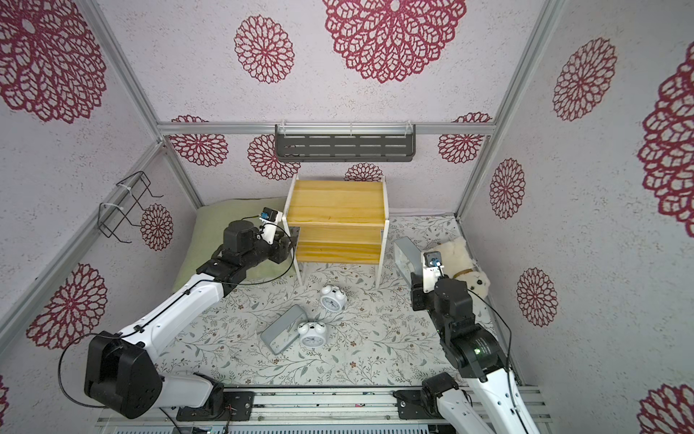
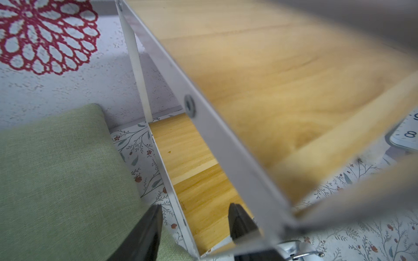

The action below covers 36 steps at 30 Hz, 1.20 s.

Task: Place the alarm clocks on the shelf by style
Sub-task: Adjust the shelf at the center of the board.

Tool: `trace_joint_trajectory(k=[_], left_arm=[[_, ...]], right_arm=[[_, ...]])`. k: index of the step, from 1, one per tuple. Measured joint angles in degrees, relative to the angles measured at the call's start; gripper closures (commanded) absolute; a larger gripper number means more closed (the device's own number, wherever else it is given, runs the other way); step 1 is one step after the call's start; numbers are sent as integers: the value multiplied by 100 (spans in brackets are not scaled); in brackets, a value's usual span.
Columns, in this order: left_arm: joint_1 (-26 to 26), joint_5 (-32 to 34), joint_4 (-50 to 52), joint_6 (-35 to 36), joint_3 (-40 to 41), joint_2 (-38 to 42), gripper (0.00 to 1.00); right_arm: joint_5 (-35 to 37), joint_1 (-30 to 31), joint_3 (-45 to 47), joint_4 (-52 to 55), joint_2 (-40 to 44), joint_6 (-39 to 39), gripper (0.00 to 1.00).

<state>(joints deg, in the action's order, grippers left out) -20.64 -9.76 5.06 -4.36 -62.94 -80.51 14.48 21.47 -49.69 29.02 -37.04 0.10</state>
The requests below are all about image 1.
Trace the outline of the wooden white-framed two-tier shelf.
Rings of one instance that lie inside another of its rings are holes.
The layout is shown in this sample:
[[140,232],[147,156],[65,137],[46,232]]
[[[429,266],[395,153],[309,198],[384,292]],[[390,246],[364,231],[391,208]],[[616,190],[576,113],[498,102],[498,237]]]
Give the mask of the wooden white-framed two-tier shelf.
[[379,182],[302,179],[294,176],[282,220],[298,229],[294,266],[301,262],[372,265],[382,281],[390,230],[385,179]]

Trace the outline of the grey square alarm clock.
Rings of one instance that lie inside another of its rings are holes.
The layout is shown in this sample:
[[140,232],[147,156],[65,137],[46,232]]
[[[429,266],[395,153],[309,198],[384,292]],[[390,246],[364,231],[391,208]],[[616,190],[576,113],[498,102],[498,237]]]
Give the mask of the grey square alarm clock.
[[402,237],[393,242],[393,254],[396,269],[409,287],[413,278],[421,278],[423,274],[422,251],[408,237]]

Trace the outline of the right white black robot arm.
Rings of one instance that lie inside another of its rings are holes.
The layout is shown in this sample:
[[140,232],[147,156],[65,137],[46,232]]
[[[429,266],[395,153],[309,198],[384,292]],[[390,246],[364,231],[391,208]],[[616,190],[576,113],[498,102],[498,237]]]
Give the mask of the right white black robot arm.
[[423,381],[421,406],[446,420],[457,433],[538,433],[506,353],[476,321],[476,294],[466,282],[448,277],[435,277],[431,284],[414,272],[410,278],[412,308],[428,312],[446,359],[483,405],[489,420],[483,420],[447,373]]

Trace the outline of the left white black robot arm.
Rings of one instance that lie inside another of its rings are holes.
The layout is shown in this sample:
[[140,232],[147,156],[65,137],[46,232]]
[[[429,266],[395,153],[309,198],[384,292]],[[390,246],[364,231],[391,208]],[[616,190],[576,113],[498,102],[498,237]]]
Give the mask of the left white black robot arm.
[[286,224],[231,222],[222,244],[166,301],[117,333],[90,340],[84,393],[128,419],[172,407],[216,419],[226,412],[224,386],[205,374],[166,375],[157,360],[164,349],[209,307],[247,283],[251,269],[290,258],[295,243]]

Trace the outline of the grey square clock face-down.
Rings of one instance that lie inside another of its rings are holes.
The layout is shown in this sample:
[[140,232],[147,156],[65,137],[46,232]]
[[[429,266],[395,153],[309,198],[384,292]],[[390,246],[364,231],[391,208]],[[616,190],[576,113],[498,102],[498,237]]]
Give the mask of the grey square clock face-down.
[[272,354],[281,354],[299,338],[298,327],[307,320],[305,309],[294,305],[260,333],[260,340]]

